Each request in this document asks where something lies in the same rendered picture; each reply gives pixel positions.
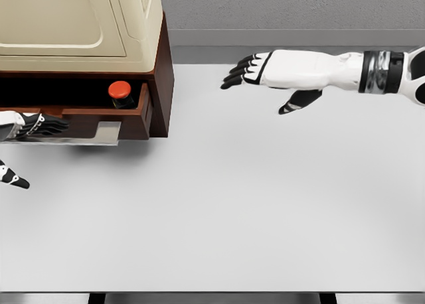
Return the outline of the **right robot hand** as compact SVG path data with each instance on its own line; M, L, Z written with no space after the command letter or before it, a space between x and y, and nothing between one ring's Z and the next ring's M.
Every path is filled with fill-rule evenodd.
M223 79L221 89L241 84L262 85L295 92L280 107L280 115L307 107L330 85L337 58L324 52L273 50L240 60Z

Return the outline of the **brown cabinet with beige top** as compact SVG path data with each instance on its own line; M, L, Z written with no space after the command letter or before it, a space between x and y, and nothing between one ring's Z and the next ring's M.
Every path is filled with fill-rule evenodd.
M149 139L167 137L174 73L161 0L0 0L0 78L147 82Z

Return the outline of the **red button switch black base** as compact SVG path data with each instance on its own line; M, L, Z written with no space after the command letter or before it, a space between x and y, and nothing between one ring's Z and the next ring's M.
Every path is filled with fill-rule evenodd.
M129 110L136 108L136 104L131 96L131 86L128 82L113 82L108 88L108 94L116 109Z

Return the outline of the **brown drawer with metal handle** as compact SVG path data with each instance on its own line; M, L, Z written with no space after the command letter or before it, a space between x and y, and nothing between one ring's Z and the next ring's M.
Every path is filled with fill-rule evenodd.
M116 109L110 84L126 81L136 108ZM115 146L147 140L153 106L147 82L122 78L0 78L0 111L53 115L70 122L56 135L34 135L5 143Z

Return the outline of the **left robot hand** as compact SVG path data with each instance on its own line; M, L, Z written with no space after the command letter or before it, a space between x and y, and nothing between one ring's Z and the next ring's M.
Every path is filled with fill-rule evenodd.
M13 110L0 111L0 142L34 135L56 135L66 131L69 125L69 121L53 115ZM26 179L18 176L1 159L0 182L22 189L30 187Z

